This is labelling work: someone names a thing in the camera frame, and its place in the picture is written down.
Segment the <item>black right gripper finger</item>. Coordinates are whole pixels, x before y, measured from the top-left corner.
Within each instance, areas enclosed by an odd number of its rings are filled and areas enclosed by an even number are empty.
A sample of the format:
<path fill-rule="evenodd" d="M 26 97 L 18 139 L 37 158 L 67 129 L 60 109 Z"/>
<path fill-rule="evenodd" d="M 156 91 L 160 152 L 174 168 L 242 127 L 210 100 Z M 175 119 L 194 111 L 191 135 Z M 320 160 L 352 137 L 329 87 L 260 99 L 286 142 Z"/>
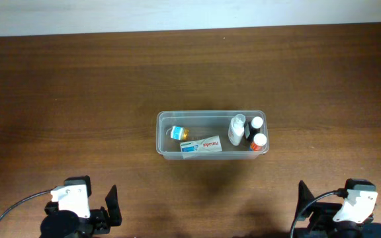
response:
<path fill-rule="evenodd" d="M 296 207 L 296 218 L 297 220 L 305 220 L 310 216 L 310 210 L 306 208 L 302 215 L 298 216 L 298 214 L 302 211 L 302 208 L 311 202 L 314 199 L 314 195 L 311 193 L 309 188 L 306 186 L 304 181 L 300 181 L 298 183 L 298 202 Z"/>
<path fill-rule="evenodd" d="M 362 190 L 368 192 L 376 192 L 376 186 L 369 180 L 349 178 L 345 182 L 346 190 Z"/>

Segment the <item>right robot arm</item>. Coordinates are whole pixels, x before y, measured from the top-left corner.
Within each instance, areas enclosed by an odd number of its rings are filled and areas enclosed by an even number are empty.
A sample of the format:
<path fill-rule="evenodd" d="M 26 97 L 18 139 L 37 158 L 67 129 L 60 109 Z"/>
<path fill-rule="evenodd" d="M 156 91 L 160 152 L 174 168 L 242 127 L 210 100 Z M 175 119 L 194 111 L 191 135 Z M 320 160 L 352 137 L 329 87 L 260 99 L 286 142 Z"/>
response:
<path fill-rule="evenodd" d="M 381 237 L 374 223 L 378 193 L 368 180 L 349 178 L 343 188 L 314 196 L 304 181 L 298 184 L 298 203 L 290 228 L 292 238 Z"/>

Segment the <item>gold-lid balm jar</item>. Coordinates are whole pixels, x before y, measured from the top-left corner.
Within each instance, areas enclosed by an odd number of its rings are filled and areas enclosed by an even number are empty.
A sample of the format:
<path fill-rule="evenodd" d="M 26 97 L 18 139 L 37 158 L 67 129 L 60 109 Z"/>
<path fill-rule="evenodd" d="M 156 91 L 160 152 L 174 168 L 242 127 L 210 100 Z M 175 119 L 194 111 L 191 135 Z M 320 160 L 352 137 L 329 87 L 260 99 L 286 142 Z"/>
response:
<path fill-rule="evenodd" d="M 181 126 L 172 126 L 170 131 L 170 138 L 185 141 L 189 136 L 189 129 Z"/>

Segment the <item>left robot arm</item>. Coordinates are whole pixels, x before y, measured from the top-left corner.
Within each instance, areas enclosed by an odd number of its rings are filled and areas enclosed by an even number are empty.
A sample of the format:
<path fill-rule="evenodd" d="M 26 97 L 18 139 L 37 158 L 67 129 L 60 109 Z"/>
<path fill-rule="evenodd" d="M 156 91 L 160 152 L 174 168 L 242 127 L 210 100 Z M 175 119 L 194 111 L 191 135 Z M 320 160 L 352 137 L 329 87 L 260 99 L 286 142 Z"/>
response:
<path fill-rule="evenodd" d="M 93 237 L 106 235 L 112 227 L 122 224 L 118 191 L 114 185 L 105 197 L 106 207 L 90 209 L 92 194 L 90 176 L 70 177 L 62 186 L 50 191 L 52 199 L 46 204 L 40 232 L 41 237 Z"/>

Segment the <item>orange bottle white cap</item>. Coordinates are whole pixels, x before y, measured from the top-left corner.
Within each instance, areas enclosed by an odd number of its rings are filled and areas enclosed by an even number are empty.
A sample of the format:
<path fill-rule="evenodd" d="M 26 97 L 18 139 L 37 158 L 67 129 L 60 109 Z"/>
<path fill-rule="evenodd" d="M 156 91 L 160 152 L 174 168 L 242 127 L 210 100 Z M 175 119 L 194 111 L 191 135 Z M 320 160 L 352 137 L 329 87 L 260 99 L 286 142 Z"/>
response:
<path fill-rule="evenodd" d="M 258 133 L 253 137 L 253 141 L 249 145 L 249 151 L 261 151 L 267 144 L 268 139 L 265 134 Z"/>

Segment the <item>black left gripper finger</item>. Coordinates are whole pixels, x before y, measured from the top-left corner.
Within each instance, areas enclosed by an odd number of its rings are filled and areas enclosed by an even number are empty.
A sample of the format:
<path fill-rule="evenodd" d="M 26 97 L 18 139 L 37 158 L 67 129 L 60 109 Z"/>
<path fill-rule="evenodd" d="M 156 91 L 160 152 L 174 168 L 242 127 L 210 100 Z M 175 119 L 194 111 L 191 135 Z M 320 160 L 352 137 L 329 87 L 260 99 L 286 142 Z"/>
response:
<path fill-rule="evenodd" d="M 120 207 L 118 204 L 118 192 L 116 185 L 113 185 L 107 196 L 105 197 L 105 202 L 108 210 L 108 223 L 111 227 L 121 226 L 122 215 L 120 212 Z"/>
<path fill-rule="evenodd" d="M 80 177 L 69 177 L 64 180 L 63 185 L 64 186 L 85 185 L 87 196 L 90 197 L 90 195 L 92 195 L 91 179 L 89 175 L 84 175 Z"/>

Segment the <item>white calamine lotion bottle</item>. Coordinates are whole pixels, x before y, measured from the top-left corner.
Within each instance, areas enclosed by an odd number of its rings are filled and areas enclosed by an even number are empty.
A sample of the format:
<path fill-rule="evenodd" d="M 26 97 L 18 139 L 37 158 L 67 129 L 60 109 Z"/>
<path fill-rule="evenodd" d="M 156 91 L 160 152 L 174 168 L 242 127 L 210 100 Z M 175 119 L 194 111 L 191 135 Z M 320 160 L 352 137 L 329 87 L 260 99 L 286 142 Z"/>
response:
<path fill-rule="evenodd" d="M 232 145 L 238 146 L 244 135 L 246 118 L 242 114 L 235 115 L 230 122 L 228 137 Z"/>

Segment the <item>white Panadol box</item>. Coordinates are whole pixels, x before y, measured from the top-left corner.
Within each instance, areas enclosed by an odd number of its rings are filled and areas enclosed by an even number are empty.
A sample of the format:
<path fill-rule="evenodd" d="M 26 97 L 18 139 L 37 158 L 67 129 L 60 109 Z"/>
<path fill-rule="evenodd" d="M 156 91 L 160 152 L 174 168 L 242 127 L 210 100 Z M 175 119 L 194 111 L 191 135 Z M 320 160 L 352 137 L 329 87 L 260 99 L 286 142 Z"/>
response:
<path fill-rule="evenodd" d="M 183 153 L 211 153 L 222 151 L 219 136 L 212 136 L 197 141 L 182 142 L 180 148 Z"/>

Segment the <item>dark bottle white cap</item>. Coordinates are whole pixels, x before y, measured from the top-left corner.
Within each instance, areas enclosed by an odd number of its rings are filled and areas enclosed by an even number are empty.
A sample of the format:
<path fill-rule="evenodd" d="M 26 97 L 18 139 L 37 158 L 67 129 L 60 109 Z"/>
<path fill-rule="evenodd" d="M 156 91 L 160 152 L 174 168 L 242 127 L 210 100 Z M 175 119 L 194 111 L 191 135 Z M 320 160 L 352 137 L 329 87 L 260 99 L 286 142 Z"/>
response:
<path fill-rule="evenodd" d="M 248 122 L 244 129 L 245 139 L 247 141 L 252 141 L 254 136 L 261 131 L 263 123 L 264 120 L 260 116 L 256 116 Z"/>

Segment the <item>clear plastic container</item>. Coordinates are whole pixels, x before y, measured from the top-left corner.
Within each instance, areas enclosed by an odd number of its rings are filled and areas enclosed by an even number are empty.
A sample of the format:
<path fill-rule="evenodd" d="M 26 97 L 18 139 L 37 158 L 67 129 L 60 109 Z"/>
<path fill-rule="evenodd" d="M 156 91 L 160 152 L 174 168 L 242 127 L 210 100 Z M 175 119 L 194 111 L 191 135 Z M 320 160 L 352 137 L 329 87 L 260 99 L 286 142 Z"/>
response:
<path fill-rule="evenodd" d="M 167 160 L 254 159 L 269 150 L 267 117 L 260 110 L 163 111 L 156 150 Z"/>

